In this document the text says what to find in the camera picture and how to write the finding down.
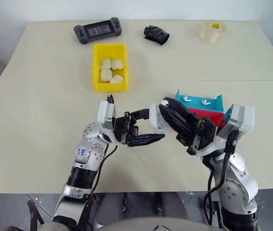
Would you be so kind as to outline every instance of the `yellow plastic tray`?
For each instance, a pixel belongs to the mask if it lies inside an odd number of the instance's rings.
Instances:
[[[100,62],[109,58],[122,59],[124,68],[112,70],[113,76],[120,75],[124,78],[122,83],[104,83],[100,80]],[[129,90],[129,68],[128,50],[125,43],[104,43],[93,45],[93,66],[92,66],[93,87],[95,91],[120,91]]]

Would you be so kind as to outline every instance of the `tape roll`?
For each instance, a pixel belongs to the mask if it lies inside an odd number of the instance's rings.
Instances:
[[[218,20],[208,20],[200,33],[201,39],[209,43],[217,43],[227,30],[226,24]]]

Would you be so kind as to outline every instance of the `gray floor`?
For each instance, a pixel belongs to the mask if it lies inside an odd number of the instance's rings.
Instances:
[[[201,208],[205,192],[179,192],[190,220],[205,223],[205,215]],[[0,194],[0,231],[8,225],[17,226],[25,231],[29,230],[30,215],[27,207],[29,199],[37,203],[39,212],[45,221],[50,221],[52,212],[58,200],[58,194]],[[259,224],[263,231],[273,231],[273,189],[260,190],[256,196],[259,203]],[[99,204],[91,212],[91,222]],[[138,205],[139,214],[146,214],[148,205]]]

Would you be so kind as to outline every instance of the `table surface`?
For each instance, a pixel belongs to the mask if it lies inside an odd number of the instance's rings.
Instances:
[[[86,125],[106,92],[94,92],[92,45],[73,27],[91,22],[29,23],[0,77],[0,193],[59,193]],[[199,39],[203,21],[121,21],[130,90],[114,92],[117,116],[149,108],[165,96],[224,97],[256,108],[255,128],[239,142],[260,188],[273,188],[273,47],[257,22],[226,22],[217,44]],[[170,33],[163,46],[143,39],[156,25]],[[97,192],[202,191],[209,170],[186,153],[168,129],[157,143],[120,146],[105,163]]]

